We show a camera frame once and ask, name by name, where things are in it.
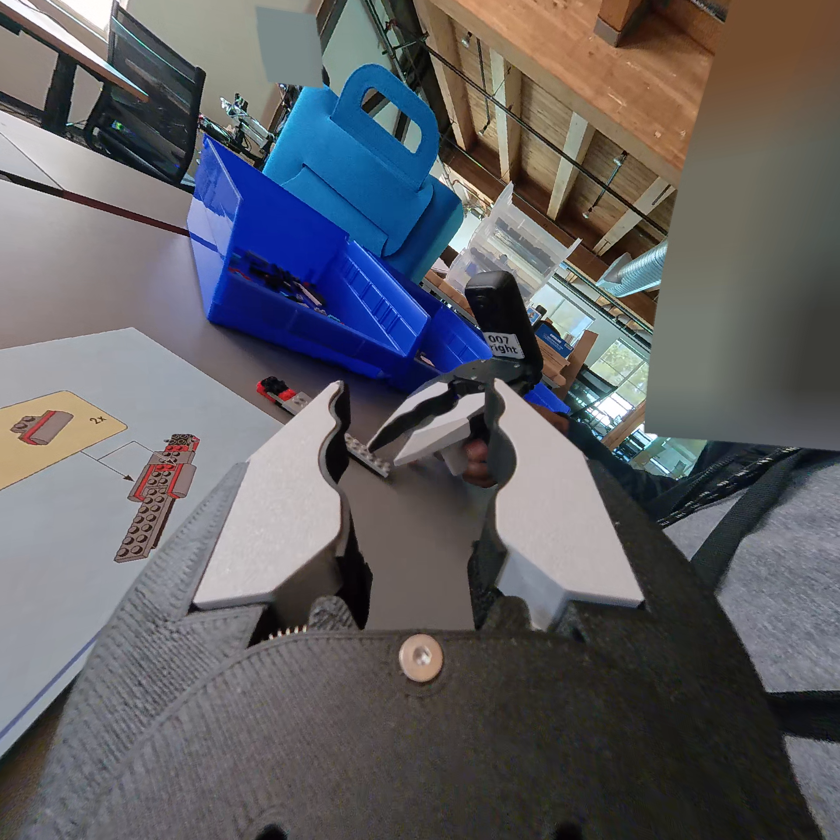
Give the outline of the person's right hand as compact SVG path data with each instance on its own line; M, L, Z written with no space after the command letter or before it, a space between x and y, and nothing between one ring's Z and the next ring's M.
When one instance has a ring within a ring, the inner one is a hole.
M480 438L473 438L463 444L466 466L462 473L463 481L474 487L489 489L497 484L488 466L489 446Z

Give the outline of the person's torso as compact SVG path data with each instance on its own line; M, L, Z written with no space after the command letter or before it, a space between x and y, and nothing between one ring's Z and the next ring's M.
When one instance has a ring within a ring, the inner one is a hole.
M659 523L761 677L798 784L839 838L838 453L707 444Z

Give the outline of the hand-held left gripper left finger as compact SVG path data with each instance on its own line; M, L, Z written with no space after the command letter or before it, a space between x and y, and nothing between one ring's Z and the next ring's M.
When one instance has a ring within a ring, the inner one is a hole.
M308 614L326 595L354 609L354 526L340 487L349 424L350 396L335 381L249 457L194 594L198 610Z

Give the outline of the silver ventilation duct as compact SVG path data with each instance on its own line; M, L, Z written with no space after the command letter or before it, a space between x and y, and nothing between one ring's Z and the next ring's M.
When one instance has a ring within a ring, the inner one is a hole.
M596 286L616 299L628 298L659 287L668 244L665 238L654 248L634 259L630 259L629 254L622 255L610 265L596 282Z

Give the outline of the light wooden desk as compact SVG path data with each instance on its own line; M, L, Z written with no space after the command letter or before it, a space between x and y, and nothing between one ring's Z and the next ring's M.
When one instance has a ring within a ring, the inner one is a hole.
M78 67L82 67L100 82L117 86L141 102L148 101L149 97L145 91L32 3L2 1L1 23L13 34L26 33L56 52L56 64L45 97L41 120L44 130L65 137Z

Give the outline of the long grey studded plate assembly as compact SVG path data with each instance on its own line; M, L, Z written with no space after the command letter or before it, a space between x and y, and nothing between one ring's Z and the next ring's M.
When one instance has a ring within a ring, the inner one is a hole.
M256 390L269 402L292 416L298 415L312 401L309 395L290 388L284 381L275 376L268 376L261 380L257 384ZM391 463L374 455L350 433L344 435L344 441L349 457L381 478L387 480L390 477Z

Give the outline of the pile of mixed toy bricks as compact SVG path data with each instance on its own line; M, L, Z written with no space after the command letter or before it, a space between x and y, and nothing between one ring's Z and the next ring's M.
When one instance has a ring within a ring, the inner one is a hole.
M234 251L229 260L228 270L331 321L343 323L332 313L327 299L315 283L301 280L287 269L252 251Z

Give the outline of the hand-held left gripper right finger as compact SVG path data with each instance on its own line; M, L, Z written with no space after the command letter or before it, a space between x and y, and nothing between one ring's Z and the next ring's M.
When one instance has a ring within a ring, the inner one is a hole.
M572 602L641 606L642 588L578 448L502 379L486 394L486 423L496 588L522 599L540 631Z

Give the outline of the pale blue instruction booklet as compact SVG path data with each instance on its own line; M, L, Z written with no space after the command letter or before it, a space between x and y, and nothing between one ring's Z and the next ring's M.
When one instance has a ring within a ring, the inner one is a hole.
M2 351L1 750L163 542L280 423L136 329Z

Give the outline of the clear plastic storage box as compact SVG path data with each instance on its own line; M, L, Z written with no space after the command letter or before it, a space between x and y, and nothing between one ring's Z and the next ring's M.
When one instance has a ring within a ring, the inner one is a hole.
M449 268L446 282L459 294L466 294L474 276L505 271L517 282L522 299L530 301L581 244L577 238L562 245L518 209L512 196L509 183Z

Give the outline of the grey desk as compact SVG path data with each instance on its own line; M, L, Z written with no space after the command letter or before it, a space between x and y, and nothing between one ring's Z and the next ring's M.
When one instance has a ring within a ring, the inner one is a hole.
M274 430L283 412L257 395L278 375L315 396L342 378L351 432L369 438L401 394L205 319L186 226L189 196L2 114L2 134L79 203L2 181L2 348L135 328L252 404ZM373 575L370 629L473 625L466 576L478 499L435 459L389 482L352 464L341 487Z

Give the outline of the black mesh chair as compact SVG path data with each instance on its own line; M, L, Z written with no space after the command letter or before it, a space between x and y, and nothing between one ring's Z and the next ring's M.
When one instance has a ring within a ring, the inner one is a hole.
M570 420L587 426L601 436L605 435L614 426L614 421L598 406L616 389L616 385L583 364L563 398L570 408Z
M139 172L185 188L193 161L206 74L191 65L119 2L112 3L108 62L147 100L105 82L88 116L88 148Z

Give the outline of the dark blue box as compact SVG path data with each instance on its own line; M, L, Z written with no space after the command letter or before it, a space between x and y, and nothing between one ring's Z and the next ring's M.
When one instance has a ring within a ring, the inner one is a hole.
M558 332L553 328L553 325L548 322L541 322L535 330L537 338L551 348L564 359L568 359L573 352L573 345L569 344Z

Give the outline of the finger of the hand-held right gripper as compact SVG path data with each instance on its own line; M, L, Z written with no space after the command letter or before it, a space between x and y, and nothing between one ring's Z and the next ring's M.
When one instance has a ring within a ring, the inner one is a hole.
M485 400L483 392L463 395L446 413L414 429L394 457L394 467L411 464L428 455L441 455L449 468L467 467L464 445L473 434L470 422L483 414Z
M459 396L450 382L430 382L397 407L366 445L372 453L450 411Z

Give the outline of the person's right forearm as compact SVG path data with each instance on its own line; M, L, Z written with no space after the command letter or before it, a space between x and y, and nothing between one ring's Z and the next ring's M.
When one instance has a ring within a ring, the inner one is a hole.
M676 509L680 493L677 479L654 476L632 467L616 457L588 427L575 420L569 420L567 426L565 436L572 444L591 462L603 467L652 518L666 518Z

